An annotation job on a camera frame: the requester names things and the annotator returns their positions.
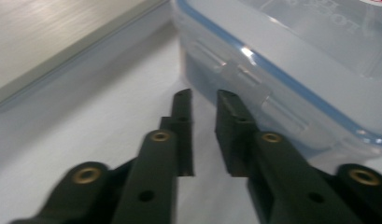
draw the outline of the container lid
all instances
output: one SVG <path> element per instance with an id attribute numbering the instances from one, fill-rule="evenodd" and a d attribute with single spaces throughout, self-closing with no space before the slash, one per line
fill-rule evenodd
<path id="1" fill-rule="evenodd" d="M 382 2 L 177 0 L 365 143 L 382 146 Z"/>

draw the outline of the plastic container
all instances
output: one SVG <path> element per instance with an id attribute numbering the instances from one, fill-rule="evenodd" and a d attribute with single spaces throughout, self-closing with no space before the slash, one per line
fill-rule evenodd
<path id="1" fill-rule="evenodd" d="M 382 3 L 176 0 L 187 77 L 238 93 L 312 163 L 382 155 Z"/>

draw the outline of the screw hole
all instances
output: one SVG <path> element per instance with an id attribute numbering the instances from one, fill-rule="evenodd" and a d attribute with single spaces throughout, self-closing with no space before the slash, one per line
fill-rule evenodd
<path id="1" fill-rule="evenodd" d="M 369 186 L 380 185 L 379 178 L 376 175 L 374 175 L 373 173 L 365 171 L 365 170 L 361 170 L 361 169 L 351 170 L 349 172 L 349 175 L 355 181 L 357 181 L 363 185 L 369 185 Z"/>
<path id="2" fill-rule="evenodd" d="M 101 171 L 94 167 L 87 167 L 77 171 L 72 179 L 77 184 L 89 184 L 100 177 Z"/>
<path id="3" fill-rule="evenodd" d="M 147 203 L 153 200 L 155 193 L 152 190 L 145 190 L 138 194 L 138 200 Z"/>
<path id="4" fill-rule="evenodd" d="M 168 133 L 155 133 L 152 135 L 152 140 L 155 142 L 164 142 L 169 139 L 170 135 Z"/>
<path id="5" fill-rule="evenodd" d="M 277 143 L 281 141 L 280 135 L 275 133 L 266 133 L 262 136 L 262 139 L 270 143 Z"/>
<path id="6" fill-rule="evenodd" d="M 316 192 L 310 192 L 308 195 L 309 199 L 315 203 L 324 203 L 324 197 Z"/>

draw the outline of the black plastic part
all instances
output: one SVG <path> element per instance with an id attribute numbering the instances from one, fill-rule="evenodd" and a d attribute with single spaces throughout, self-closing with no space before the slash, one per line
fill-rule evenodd
<path id="1" fill-rule="evenodd" d="M 229 91 L 218 91 L 216 136 L 232 176 L 248 176 L 244 159 L 252 144 L 251 136 L 258 131 L 254 118 L 240 98 Z"/>
<path id="2" fill-rule="evenodd" d="M 51 193 L 41 211 L 33 218 L 17 220 L 13 224 L 67 224 L 107 223 L 116 206 L 115 191 L 126 181 L 131 163 L 120 169 L 124 178 L 112 178 L 115 172 L 108 171 L 99 162 L 85 162 L 71 169 Z"/>
<path id="3" fill-rule="evenodd" d="M 327 182 L 364 223 L 382 224 L 382 175 L 358 164 L 339 167 Z"/>
<path id="4" fill-rule="evenodd" d="M 228 172 L 249 177 L 261 223 L 362 223 L 284 136 L 259 132 L 228 91 L 219 91 L 216 133 Z"/>
<path id="5" fill-rule="evenodd" d="M 191 90 L 179 91 L 174 95 L 171 117 L 163 117 L 160 125 L 177 135 L 178 176 L 194 175 L 191 126 Z"/>
<path id="6" fill-rule="evenodd" d="M 176 176 L 176 134 L 166 130 L 148 134 L 121 194 L 112 224 L 172 223 Z"/>

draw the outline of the blue container rim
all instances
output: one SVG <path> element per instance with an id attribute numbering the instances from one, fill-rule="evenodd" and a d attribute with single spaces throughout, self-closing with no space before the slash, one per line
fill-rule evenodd
<path id="1" fill-rule="evenodd" d="M 213 32 L 215 35 L 219 36 L 225 42 L 234 46 L 238 50 L 241 50 L 244 48 L 249 49 L 246 44 L 242 43 L 239 39 L 229 34 L 225 30 L 217 26 L 217 24 L 215 24 L 213 21 L 209 20 L 207 17 L 202 15 L 200 12 L 198 12 L 196 9 L 191 7 L 187 3 L 187 0 L 176 0 L 176 1 L 177 1 L 178 7 L 182 11 L 184 11 L 187 15 L 189 15 L 190 17 L 194 18 L 196 21 L 201 23 L 208 30 Z M 332 118 L 338 124 L 340 124 L 345 129 L 347 129 L 349 132 L 353 133 L 356 137 L 360 138 L 360 140 L 363 143 L 373 144 L 373 145 L 382 147 L 382 134 L 377 134 L 377 133 L 373 133 L 368 130 L 365 130 L 359 124 L 354 122 L 352 119 L 348 118 L 346 115 L 344 115 L 342 112 L 337 110 L 335 107 L 328 104 L 326 101 L 321 99 L 319 96 L 317 96 L 315 93 L 313 93 L 308 88 L 303 86 L 301 83 L 299 83 L 298 81 L 290 77 L 287 73 L 285 73 L 284 71 L 276 67 L 274 64 L 270 63 L 268 60 L 262 57 L 261 54 L 259 54 L 253 49 L 250 49 L 250 51 L 252 52 L 252 54 L 250 54 L 249 57 L 251 57 L 252 61 L 255 64 L 265 69 L 268 73 L 270 73 L 275 78 L 281 80 L 283 84 L 291 88 L 297 94 L 302 95 L 305 98 L 305 100 L 308 101 L 311 105 L 314 105 L 315 107 L 319 108 L 328 117 Z"/>

